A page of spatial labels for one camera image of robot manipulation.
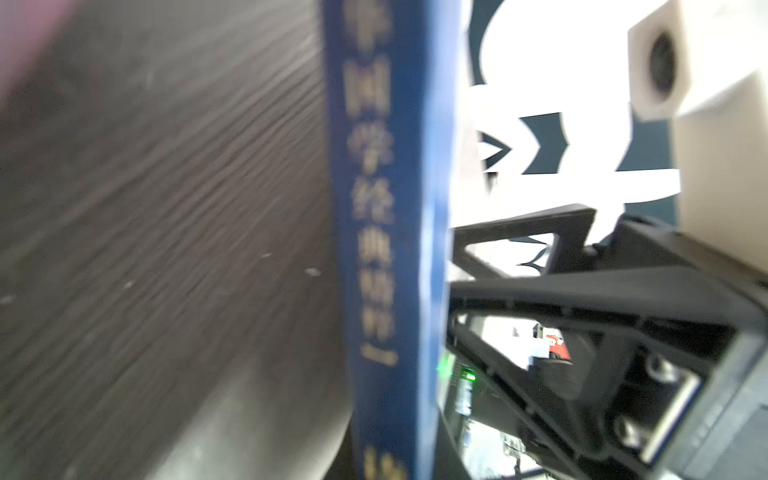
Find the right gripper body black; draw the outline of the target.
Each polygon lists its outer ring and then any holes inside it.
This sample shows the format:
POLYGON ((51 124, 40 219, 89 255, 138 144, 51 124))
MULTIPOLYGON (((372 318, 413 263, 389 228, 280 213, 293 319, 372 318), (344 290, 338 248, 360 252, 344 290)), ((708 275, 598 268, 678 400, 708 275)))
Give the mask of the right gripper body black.
POLYGON ((575 474, 767 474, 767 276, 643 218, 587 246, 575 219, 575 474))

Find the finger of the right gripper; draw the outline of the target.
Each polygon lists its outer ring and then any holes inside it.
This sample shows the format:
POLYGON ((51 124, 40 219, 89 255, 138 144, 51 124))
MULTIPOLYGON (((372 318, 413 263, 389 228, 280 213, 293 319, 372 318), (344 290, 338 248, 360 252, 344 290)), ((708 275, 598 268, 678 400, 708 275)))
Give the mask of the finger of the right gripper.
POLYGON ((511 275, 482 259, 470 249, 494 243, 503 246, 530 245, 535 255, 523 262, 540 275, 583 271, 590 254, 587 236, 596 210, 583 204, 570 204, 523 216, 476 223, 454 230, 452 262, 476 279, 509 278, 511 275))
POLYGON ((502 419, 514 422, 543 460, 575 462, 575 334, 580 329, 575 310, 587 301, 576 273, 457 282, 451 289, 450 348, 499 396, 502 419), (555 328, 563 334, 569 356, 529 368, 516 366, 470 329, 470 321, 481 316, 530 319, 555 328))

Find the blue book yellow label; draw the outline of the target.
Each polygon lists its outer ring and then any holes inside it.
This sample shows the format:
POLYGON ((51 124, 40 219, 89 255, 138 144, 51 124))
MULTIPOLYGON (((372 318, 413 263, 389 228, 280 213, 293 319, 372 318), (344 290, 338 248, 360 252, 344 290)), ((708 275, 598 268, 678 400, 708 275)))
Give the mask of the blue book yellow label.
POLYGON ((337 262, 358 479, 430 479, 458 145, 458 1, 326 1, 337 262))

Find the pink student backpack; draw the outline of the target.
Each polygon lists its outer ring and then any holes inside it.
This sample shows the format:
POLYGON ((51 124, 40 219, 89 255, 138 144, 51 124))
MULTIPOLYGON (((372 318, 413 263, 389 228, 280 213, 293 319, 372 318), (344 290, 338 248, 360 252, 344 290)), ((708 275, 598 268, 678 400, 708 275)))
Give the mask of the pink student backpack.
POLYGON ((1 1, 1 100, 28 72, 78 4, 75 0, 1 1))

